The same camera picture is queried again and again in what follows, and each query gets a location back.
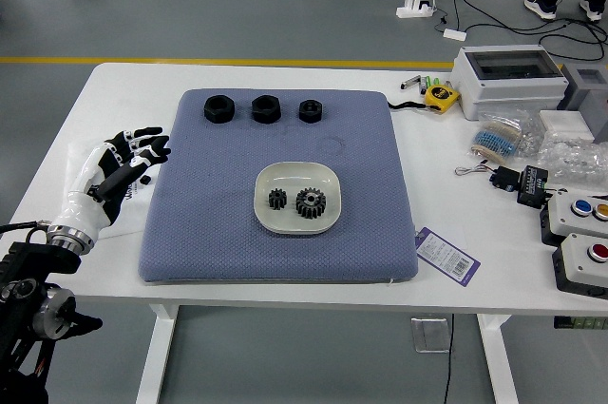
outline white table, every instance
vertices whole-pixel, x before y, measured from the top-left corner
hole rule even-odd
[[[103,64],[96,67],[34,177],[12,221],[53,219],[64,189],[67,149],[75,140],[114,136],[123,129],[161,125],[170,130],[184,91],[204,87],[334,88],[384,92],[393,103],[416,100],[415,87],[400,89],[413,72],[271,67],[205,67]],[[444,73],[425,73],[445,79]],[[462,287],[420,261],[418,275],[398,284],[155,285],[137,273],[143,233],[99,240],[77,274],[49,281],[79,300],[149,303],[157,323],[138,402],[157,402],[178,308],[207,306],[332,308],[478,314],[497,402],[517,402],[501,334],[509,315],[608,316],[608,302],[556,289],[552,247],[541,243],[539,211],[497,190],[488,175],[455,176],[477,123],[453,107],[440,116],[416,110],[392,113],[395,136],[417,228],[427,226],[481,262]],[[5,234],[8,251],[23,233]]]

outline gray fabric mat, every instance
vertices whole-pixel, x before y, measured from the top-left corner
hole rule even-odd
[[[235,101],[227,124],[203,116],[204,103]],[[264,125],[251,102],[275,95],[282,117]],[[323,104],[306,124],[300,102]],[[341,90],[190,90],[181,98],[150,205],[140,256],[146,281],[410,279],[418,266],[408,193],[385,96]],[[254,211],[258,173],[277,162],[317,162],[340,181],[342,213],[311,236],[267,230]]]

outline white plate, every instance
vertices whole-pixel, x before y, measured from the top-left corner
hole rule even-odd
[[[268,202],[272,190],[287,193],[284,208],[274,210]],[[326,198],[325,212],[316,219],[305,219],[295,209],[295,197],[301,190],[316,188]],[[256,216],[266,228],[281,235],[316,235],[328,230],[340,217],[342,200],[340,181],[324,164],[282,162],[266,166],[256,179],[254,195]]]

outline yellow button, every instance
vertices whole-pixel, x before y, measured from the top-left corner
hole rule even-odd
[[[601,221],[608,221],[608,204],[598,204],[596,206],[596,217]]]

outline black sneaker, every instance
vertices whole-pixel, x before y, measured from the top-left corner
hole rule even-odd
[[[557,5],[549,6],[542,0],[523,0],[523,4],[543,21],[553,21],[555,19],[555,11],[558,10]]]
[[[601,14],[604,12],[604,6],[597,6],[589,0],[580,0],[579,5],[587,13],[587,19],[591,22],[599,22]]]

